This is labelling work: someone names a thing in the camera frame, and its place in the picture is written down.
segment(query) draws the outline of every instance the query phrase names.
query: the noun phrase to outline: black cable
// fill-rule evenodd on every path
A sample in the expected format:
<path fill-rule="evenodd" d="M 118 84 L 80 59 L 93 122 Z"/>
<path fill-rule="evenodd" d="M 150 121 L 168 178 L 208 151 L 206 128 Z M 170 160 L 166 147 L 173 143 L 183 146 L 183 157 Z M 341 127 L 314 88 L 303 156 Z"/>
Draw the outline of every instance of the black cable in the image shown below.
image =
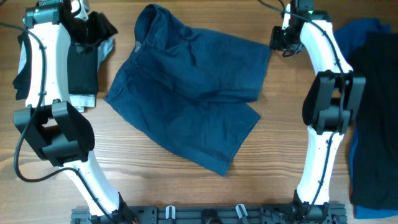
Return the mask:
<path fill-rule="evenodd" d="M 284 10 L 285 9 L 285 4 L 284 4 L 284 2 L 282 2 L 281 0 L 278 0 L 279 2 L 280 2 L 280 4 L 282 5 L 282 9 Z"/>
<path fill-rule="evenodd" d="M 338 58 L 336 48 L 335 48 L 335 46 L 333 45 L 333 42 L 331 41 L 329 35 L 328 35 L 328 34 L 326 33 L 326 31 L 324 31 L 318 24 L 312 22 L 310 19 L 307 19 L 307 18 L 305 18 L 305 17 L 303 17 L 303 16 L 297 15 L 297 14 L 295 14 L 295 13 L 293 13 L 293 12 L 285 11 L 284 9 L 279 9 L 279 8 L 273 6 L 273 5 L 270 5 L 270 4 L 268 4 L 268 3 L 263 2 L 262 0 L 258 0 L 258 1 L 259 1 L 263 6 L 265 6 L 265 7 L 268 7 L 268 8 L 270 8 L 270 9 L 273 9 L 273 10 L 278 11 L 278 12 L 280 12 L 280 13 L 288 13 L 288 14 L 290 14 L 291 16 L 295 16 L 295 17 L 297 17 L 297 18 L 299 18 L 299 19 L 304 20 L 305 22 L 308 22 L 309 24 L 315 26 L 315 27 L 322 33 L 322 35 L 325 36 L 326 39 L 328 40 L 328 42 L 329 42 L 329 44 L 330 44 L 330 47 L 331 47 L 331 50 L 333 51 L 333 56 L 335 57 L 335 60 L 336 60 L 335 64 L 337 65 L 337 67 L 338 67 L 338 69 L 339 69 L 339 71 L 340 71 L 340 79 L 341 79 L 341 89 L 340 89 L 340 92 L 341 92 L 341 96 L 340 96 L 340 105 L 339 105 L 339 113 L 338 113 L 338 122 L 339 122 L 339 124 L 340 124 L 340 127 L 338 127 L 338 130 L 341 130 L 341 126 L 343 125 L 343 123 L 341 122 L 341 119 L 342 119 L 342 114 L 343 114 L 343 104 L 344 104 L 344 98 L 345 98 L 345 89 L 346 89 L 345 85 L 346 85 L 346 84 L 345 84 L 345 78 L 344 78 L 343 68 L 341 67 L 340 60 L 339 60 L 339 58 Z M 331 134 L 331 136 L 330 136 L 330 139 L 329 139 L 329 142 L 328 142 L 328 150 L 327 150 L 327 152 L 326 152 L 325 165 L 323 166 L 322 177 L 321 177 L 321 180 L 319 181 L 319 187 L 318 187 L 318 190 L 317 190 L 317 192 L 316 192 L 316 194 L 315 194 L 315 196 L 314 196 L 314 198 L 313 198 L 313 200 L 312 200 L 312 203 L 311 203 L 310 207 L 308 208 L 308 210 L 307 210 L 306 214 L 304 215 L 304 217 L 302 218 L 302 220 L 305 220 L 305 218 L 307 217 L 307 215 L 311 212 L 311 209 L 312 209 L 312 207 L 314 206 L 315 201 L 317 200 L 318 194 L 319 194 L 319 192 L 320 192 L 320 190 L 321 190 L 321 188 L 322 188 L 323 181 L 324 181 L 325 174 L 326 174 L 326 168 L 327 168 L 327 164 L 328 164 L 329 154 L 330 154 L 331 140 L 332 140 L 332 137 L 333 137 L 337 132 L 338 132 L 338 131 L 334 131 L 334 132 Z"/>
<path fill-rule="evenodd" d="M 284 2 L 282 2 L 281 0 L 278 0 L 279 2 L 280 2 L 280 4 L 282 5 L 282 9 L 284 10 L 285 9 L 285 4 L 284 4 Z M 285 17 L 285 13 L 284 12 L 281 12 L 280 13 L 280 17 L 281 18 L 284 18 Z"/>
<path fill-rule="evenodd" d="M 24 138 L 25 138 L 26 132 L 32 126 L 32 123 L 36 119 L 37 113 L 40 111 L 40 108 L 41 108 L 42 102 L 43 102 L 43 97 L 45 95 L 44 86 L 45 86 L 45 70 L 47 68 L 47 66 L 46 66 L 47 60 L 46 60 L 46 55 L 45 55 L 45 47 L 44 47 L 43 43 L 31 31 L 29 31 L 29 30 L 27 30 L 27 29 L 25 29 L 23 27 L 12 25 L 12 24 L 7 24 L 7 23 L 4 23 L 4 22 L 0 22 L 0 26 L 6 26 L 6 27 L 18 29 L 18 30 L 21 30 L 23 32 L 28 33 L 29 35 L 31 35 L 37 41 L 37 43 L 39 44 L 40 51 L 42 53 L 42 80 L 41 80 L 41 84 L 40 84 L 39 101 L 37 102 L 36 109 L 34 110 L 32 116 L 30 117 L 27 125 L 25 126 L 25 128 L 22 131 L 21 136 L 20 136 L 20 138 L 18 140 L 17 147 L 16 147 L 15 154 L 14 154 L 14 170 L 15 170 L 15 173 L 17 174 L 17 176 L 21 180 L 23 180 L 25 182 L 29 182 L 29 183 L 35 183 L 35 182 L 41 182 L 43 180 L 47 180 L 48 178 L 51 178 L 51 177 L 53 177 L 53 176 L 55 176 L 55 175 L 57 175 L 57 174 L 59 174 L 59 173 L 61 173 L 63 171 L 66 171 L 66 170 L 70 170 L 70 171 L 74 172 L 79 177 L 79 179 L 81 180 L 82 184 L 85 186 L 85 189 L 87 190 L 88 194 L 93 199 L 95 204 L 97 204 L 97 206 L 101 210 L 101 212 L 104 213 L 106 218 L 108 218 L 111 221 L 111 223 L 115 223 L 116 224 L 116 222 L 108 215 L 106 210 L 103 208 L 103 206 L 100 204 L 98 199 L 95 197 L 94 193 L 92 192 L 92 190 L 90 189 L 90 187 L 86 183 L 84 177 L 80 174 L 79 170 L 74 169 L 74 168 L 65 167 L 65 168 L 56 170 L 56 171 L 54 171 L 54 172 L 52 172 L 52 173 L 50 173 L 50 174 L 48 174 L 48 175 L 46 175 L 44 177 L 38 178 L 38 179 L 28 179 L 28 178 L 24 177 L 22 175 L 21 171 L 19 170 L 19 153 L 21 151 L 22 143 L 24 142 Z"/>
<path fill-rule="evenodd" d="M 302 46 L 302 44 L 298 44 L 298 46 L 296 47 L 296 51 L 295 51 L 294 53 L 289 54 L 289 55 L 286 54 L 288 51 L 285 50 L 285 51 L 283 52 L 283 54 L 282 54 L 282 57 L 287 58 L 287 57 L 291 57 L 291 56 L 296 55 L 296 54 L 299 52 L 301 46 Z"/>

